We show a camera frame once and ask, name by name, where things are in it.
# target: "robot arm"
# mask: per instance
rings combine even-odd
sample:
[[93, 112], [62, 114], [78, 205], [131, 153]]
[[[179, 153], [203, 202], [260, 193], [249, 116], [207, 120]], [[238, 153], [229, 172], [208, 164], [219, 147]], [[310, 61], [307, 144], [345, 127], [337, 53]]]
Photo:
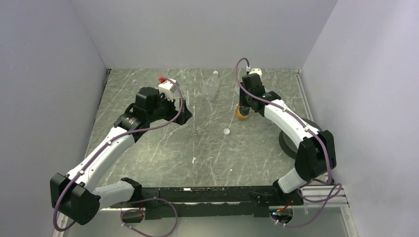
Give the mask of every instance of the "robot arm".
[[275, 193], [278, 195], [277, 198], [287, 199], [288, 194], [293, 193], [300, 186], [327, 171], [324, 153], [320, 152], [322, 151], [320, 143], [314, 139], [313, 135], [308, 132], [308, 129], [322, 139], [327, 148], [331, 168], [336, 167], [335, 145], [333, 136], [329, 131], [321, 132], [307, 123], [305, 123], [306, 127], [303, 128], [295, 119], [295, 117], [300, 118], [294, 112], [292, 112], [293, 116], [286, 112], [286, 110], [290, 112], [290, 109], [278, 94], [273, 91], [265, 91], [265, 87], [260, 80], [260, 73], [248, 74], [242, 77], [242, 80], [242, 86], [251, 94], [277, 104], [284, 109], [281, 110], [271, 104], [256, 100], [240, 90], [239, 113], [248, 113], [250, 108], [253, 109], [263, 117], [274, 122], [290, 137], [298, 148], [294, 168], [286, 175], [279, 177], [273, 184]]
[[[98, 210], [122, 201], [143, 199], [141, 185], [129, 178], [123, 178], [115, 184], [97, 188], [100, 179], [112, 164], [136, 143], [145, 133], [138, 132], [123, 135], [129, 131], [142, 128], [149, 128], [150, 123], [165, 119], [173, 119], [178, 111], [176, 110], [173, 93], [176, 88], [169, 81], [161, 80], [159, 89], [143, 87], [136, 95], [135, 103], [128, 106], [125, 112], [116, 120], [105, 139], [93, 152], [87, 156], [79, 165], [70, 170], [65, 176], [55, 174], [50, 180], [51, 202], [55, 207], [59, 196], [64, 188], [77, 174], [81, 176], [70, 186], [58, 210], [70, 217], [77, 223], [84, 225], [88, 223]], [[180, 116], [174, 121], [183, 125], [192, 117], [183, 100], [183, 109]], [[119, 139], [111, 142], [116, 136]], [[92, 159], [97, 152], [100, 152], [96, 159], [84, 170], [82, 168]]]

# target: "purple cable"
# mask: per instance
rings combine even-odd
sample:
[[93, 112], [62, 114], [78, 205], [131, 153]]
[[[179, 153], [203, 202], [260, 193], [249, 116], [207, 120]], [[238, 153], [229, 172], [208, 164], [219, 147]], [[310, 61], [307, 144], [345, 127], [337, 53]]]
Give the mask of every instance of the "purple cable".
[[[255, 96], [255, 95], [253, 95], [253, 94], [251, 94], [249, 91], [247, 91], [241, 84], [240, 84], [240, 80], [239, 80], [239, 73], [238, 73], [238, 69], [239, 69], [239, 64], [243, 61], [243, 60], [245, 60], [246, 61], [246, 63], [247, 63], [247, 67], [248, 68], [250, 68], [250, 63], [249, 63], [249, 60], [247, 59], [247, 58], [241, 58], [237, 63], [236, 63], [236, 67], [235, 67], [235, 71], [236, 71], [236, 82], [237, 82], [237, 84], [239, 85], [239, 87], [240, 87], [240, 89], [242, 90], [242, 91], [244, 91], [247, 95], [249, 95], [251, 98], [253, 98], [253, 99], [255, 99], [255, 100], [258, 100], [258, 101], [261, 101], [261, 102], [263, 102], [263, 103], [266, 103], [266, 104], [269, 104], [269, 105], [272, 105], [272, 106], [275, 106], [275, 107], [277, 107], [277, 108], [279, 108], [280, 110], [283, 110], [284, 109], [284, 107], [282, 107], [282, 106], [280, 106], [280, 105], [277, 105], [277, 104], [275, 104], [275, 103], [272, 103], [272, 102], [270, 102], [270, 101], [267, 101], [267, 100], [264, 100], [264, 99], [261, 99], [261, 98], [259, 98], [259, 97], [257, 97], [257, 96]], [[300, 124], [301, 124], [301, 126], [303, 127], [303, 128], [305, 128], [306, 127], [306, 125], [305, 125], [305, 123], [296, 115], [296, 114], [294, 114], [293, 112], [291, 112], [290, 110], [285, 110], [285, 112], [287, 112], [289, 115], [291, 115], [295, 120], [297, 120]], [[323, 150], [323, 153], [324, 153], [324, 156], [325, 156], [325, 160], [326, 160], [326, 169], [327, 169], [327, 174], [328, 174], [328, 179], [327, 179], [327, 181], [326, 182], [324, 182], [324, 181], [322, 181], [322, 180], [319, 180], [319, 179], [313, 179], [313, 181], [317, 181], [317, 182], [319, 182], [319, 183], [321, 183], [321, 184], [324, 184], [324, 185], [329, 185], [330, 183], [332, 183], [332, 169], [331, 169], [331, 167], [330, 167], [330, 161], [329, 161], [329, 155], [328, 155], [328, 152], [327, 152], [327, 150], [326, 150], [326, 146], [325, 146], [325, 144], [323, 143], [323, 141], [319, 138], [319, 136], [317, 136], [317, 134], [316, 133], [314, 133], [313, 131], [311, 131], [310, 129], [308, 129], [307, 130], [307, 132], [309, 132], [319, 143], [320, 143], [320, 146], [322, 147], [322, 150]], [[311, 181], [310, 182], [308, 182], [308, 183], [306, 183], [306, 184], [304, 184], [304, 185], [302, 185], [300, 188], [303, 188], [303, 187], [305, 187], [305, 186], [307, 186], [307, 185], [309, 185], [311, 183]], [[333, 194], [332, 195], [332, 191], [333, 190], [335, 190], [335, 188], [337, 187], [337, 186], [339, 186], [339, 189], [336, 191], [336, 193], [335, 194]], [[309, 200], [309, 199], [307, 199], [307, 198], [305, 198], [300, 192], [297, 192], [298, 193], [298, 195], [300, 196], [300, 197], [302, 197], [304, 200], [306, 200], [306, 201], [308, 201], [308, 202], [325, 202], [324, 204], [323, 204], [323, 206], [320, 208], [320, 210], [319, 210], [319, 212], [317, 212], [317, 214], [310, 220], [310, 221], [308, 221], [307, 223], [304, 223], [304, 224], [301, 224], [301, 225], [284, 225], [284, 226], [286, 226], [286, 227], [303, 227], [303, 226], [307, 226], [307, 225], [309, 225], [309, 224], [311, 224], [319, 215], [320, 215], [320, 213], [323, 211], [323, 209], [325, 208], [325, 206], [326, 206], [326, 203], [331, 199], [331, 198], [334, 198], [334, 197], [336, 197], [336, 195], [340, 192], [342, 190], [342, 184], [336, 184], [333, 188], [332, 188], [332, 190], [330, 191], [330, 193], [329, 193], [329, 195], [327, 196], [327, 198], [325, 198], [325, 199], [321, 199], [321, 200]]]
[[[176, 87], [176, 90], [177, 90], [177, 92], [179, 93], [179, 102], [180, 102], [180, 106], [179, 106], [179, 112], [177, 112], [177, 114], [171, 119], [171, 120], [169, 120], [168, 122], [166, 122], [166, 123], [164, 123], [164, 124], [161, 124], [161, 125], [158, 125], [158, 126], [155, 126], [155, 127], [149, 127], [149, 128], [142, 128], [142, 129], [137, 129], [137, 130], [133, 130], [133, 131], [128, 131], [128, 132], [125, 132], [125, 133], [122, 133], [122, 134], [120, 134], [120, 135], [118, 135], [118, 136], [115, 136], [115, 137], [113, 137], [112, 139], [110, 139], [109, 141], [111, 142], [111, 144], [115, 141], [115, 140], [117, 140], [117, 139], [119, 139], [119, 138], [121, 138], [121, 137], [123, 137], [123, 136], [125, 136], [125, 135], [131, 135], [131, 134], [133, 134], [133, 133], [138, 133], [138, 132], [146, 132], [146, 131], [150, 131], [150, 130], [155, 130], [155, 129], [158, 129], [158, 128], [162, 128], [162, 127], [164, 127], [164, 126], [167, 126], [167, 125], [169, 125], [169, 124], [171, 124], [172, 122], [174, 122], [179, 116], [180, 116], [180, 113], [182, 113], [182, 109], [183, 109], [183, 97], [182, 97], [182, 92], [180, 91], [180, 89], [179, 89], [179, 86], [177, 86], [176, 85], [176, 83], [174, 83], [171, 79], [169, 79], [169, 78], [165, 78], [165, 77], [161, 77], [161, 78], [163, 78], [163, 79], [165, 79], [165, 80], [168, 80], [169, 82], [171, 82], [173, 85], [174, 85], [174, 87]], [[103, 145], [101, 148], [99, 148], [99, 150], [92, 156], [92, 158], [88, 161], [88, 162], [86, 162], [86, 164], [82, 167], [82, 171], [86, 171], [86, 169], [96, 160], [96, 158], [99, 156], [99, 154], [101, 154], [108, 146], [110, 146], [110, 144], [108, 144], [108, 143], [105, 143], [105, 145]], [[80, 173], [77, 173], [75, 176], [74, 176], [74, 178], [72, 179], [72, 180], [70, 180], [70, 182], [68, 183], [68, 185], [64, 188], [64, 190], [63, 190], [63, 192], [60, 194], [60, 197], [58, 197], [58, 200], [57, 200], [57, 203], [55, 204], [55, 207], [54, 207], [54, 213], [53, 213], [53, 220], [52, 220], [52, 224], [54, 225], [54, 228], [57, 230], [57, 231], [60, 231], [60, 232], [62, 232], [62, 231], [66, 231], [66, 230], [68, 230], [70, 227], [72, 227], [73, 225], [74, 225], [74, 223], [75, 223], [75, 221], [73, 221], [71, 224], [69, 224], [68, 226], [66, 226], [66, 227], [64, 227], [64, 228], [61, 228], [61, 227], [59, 227], [58, 226], [58, 224], [57, 224], [57, 218], [58, 218], [58, 207], [60, 206], [60, 204], [61, 204], [61, 201], [63, 200], [63, 197], [65, 196], [65, 194], [68, 192], [68, 190], [70, 189], [70, 187], [71, 187], [71, 185], [74, 183], [74, 182], [76, 182], [77, 181], [77, 179], [78, 178], [80, 178]]]
[[[170, 230], [167, 234], [162, 235], [162, 236], [159, 236], [159, 237], [167, 237], [167, 236], [169, 236], [171, 233], [173, 233], [174, 229], [175, 229], [175, 228], [176, 228], [176, 226], [177, 226], [177, 221], [178, 221], [177, 211], [176, 211], [176, 208], [174, 208], [173, 204], [171, 204], [171, 203], [170, 203], [169, 201], [167, 201], [167, 200], [164, 200], [164, 199], [162, 199], [162, 198], [158, 198], [158, 197], [156, 197], [156, 198], [148, 198], [148, 199], [144, 199], [144, 200], [140, 200], [140, 201], [125, 201], [125, 202], [123, 202], [123, 203], [125, 203], [125, 204], [135, 204], [135, 203], [140, 203], [140, 202], [145, 202], [145, 201], [153, 201], [153, 200], [159, 200], [159, 201], [163, 201], [163, 202], [165, 202], [165, 203], [169, 204], [169, 206], [170, 206], [170, 207], [173, 209], [173, 211], [174, 211], [175, 221], [174, 221], [173, 228], [172, 228], [172, 229], [171, 229], [171, 230]], [[125, 227], [127, 227], [127, 228], [129, 228], [130, 230], [133, 230], [133, 231], [135, 231], [135, 232], [139, 233], [140, 235], [143, 235], [143, 236], [146, 236], [146, 237], [155, 237], [155, 236], [150, 236], [150, 235], [148, 235], [148, 234], [146, 234], [146, 233], [143, 233], [143, 232], [141, 232], [141, 231], [137, 230], [136, 228], [134, 228], [134, 227], [132, 227], [132, 226], [130, 226], [130, 225], [127, 225], [127, 224], [123, 221], [122, 217], [124, 216], [124, 214], [125, 214], [125, 213], [127, 213], [127, 212], [134, 212], [134, 211], [137, 211], [137, 212], [142, 212], [141, 210], [137, 210], [137, 209], [129, 209], [129, 210], [126, 210], [126, 211], [124, 211], [124, 212], [122, 212], [122, 213], [121, 213], [121, 223], [122, 223], [122, 225], [123, 225], [123, 226], [125, 226]]]

